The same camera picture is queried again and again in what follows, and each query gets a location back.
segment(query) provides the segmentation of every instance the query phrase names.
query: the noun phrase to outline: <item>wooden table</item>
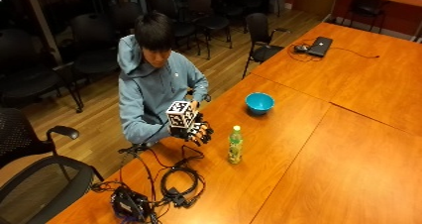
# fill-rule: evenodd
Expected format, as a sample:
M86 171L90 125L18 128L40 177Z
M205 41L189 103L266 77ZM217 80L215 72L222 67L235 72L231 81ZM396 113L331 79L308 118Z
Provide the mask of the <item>wooden table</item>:
M190 165L206 191L162 223L422 223L420 45L324 23L295 43L316 36L334 39L320 61L283 50L203 110L214 134L207 145L190 144L206 155ZM254 91L275 100L263 116L243 104ZM238 165L226 161L233 125L245 139ZM154 147L163 164L181 159L182 144L169 138ZM157 172L151 154L141 158ZM122 180L150 196L139 161L123 166ZM109 196L89 192L49 223L118 223Z
M383 52L382 42L378 40L391 38L322 23L292 45L310 45L316 37L334 40L323 59L292 55L292 48L289 47L251 73L316 98L331 101L344 83L376 64L378 58L372 57Z
M422 139L332 106L258 223L422 223Z
M270 94L275 100L273 109L259 117L247 114L243 102L253 91ZM320 99L255 75L247 76L203 111L214 134L210 143L198 148L206 157L191 162L191 167L206 179L205 194L190 209L171 207L159 220L163 223L250 223L328 107ZM243 135L243 156L238 165L226 161L233 125L241 126ZM170 138L154 147L163 164L171 165L181 159L182 143ZM141 158L155 172L159 166L153 156L142 153ZM118 173L107 180L115 179ZM139 161L133 160L123 167L122 179L131 189L149 195ZM90 191L50 223L118 223L109 196L110 192Z
M422 45L379 37L379 59L348 80L332 103L422 136Z
M316 36L334 40L322 60L287 49L251 73L422 136L422 45L326 23L295 44Z

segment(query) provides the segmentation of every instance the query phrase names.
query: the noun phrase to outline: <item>light blue hoodie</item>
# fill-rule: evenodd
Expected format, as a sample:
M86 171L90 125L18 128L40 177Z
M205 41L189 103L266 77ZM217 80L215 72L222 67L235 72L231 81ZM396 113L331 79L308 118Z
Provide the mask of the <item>light blue hoodie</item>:
M142 62L133 35L119 39L117 62L123 136L131 144L157 142L170 136L166 110L171 103L186 100L189 88L194 90L193 99L202 102L209 82L185 56L175 52L170 53L167 64L161 68Z

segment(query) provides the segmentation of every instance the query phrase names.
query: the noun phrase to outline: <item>person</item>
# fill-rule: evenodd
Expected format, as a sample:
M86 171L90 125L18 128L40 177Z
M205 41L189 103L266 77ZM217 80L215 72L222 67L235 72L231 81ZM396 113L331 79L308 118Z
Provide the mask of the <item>person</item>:
M207 95L206 77L185 56L171 51L173 35L170 18L151 12L135 20L134 35L118 42L119 120L131 144L150 146L171 136L166 110L174 101L187 101L189 88L193 109Z

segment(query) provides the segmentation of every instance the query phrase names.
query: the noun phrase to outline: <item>black laptop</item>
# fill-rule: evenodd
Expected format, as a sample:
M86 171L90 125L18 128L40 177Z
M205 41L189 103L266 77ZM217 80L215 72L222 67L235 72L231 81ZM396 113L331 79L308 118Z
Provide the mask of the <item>black laptop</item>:
M330 48L332 39L316 37L312 45L307 49L307 54L311 56L323 57Z

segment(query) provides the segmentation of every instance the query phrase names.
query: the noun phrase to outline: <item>green bottle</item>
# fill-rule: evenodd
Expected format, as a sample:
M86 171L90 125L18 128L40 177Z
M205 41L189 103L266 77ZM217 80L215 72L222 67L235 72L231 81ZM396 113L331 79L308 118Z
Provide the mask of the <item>green bottle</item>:
M227 137L227 141L229 141L227 161L231 164L238 164L241 160L241 146L242 146L239 126L233 127L233 131Z

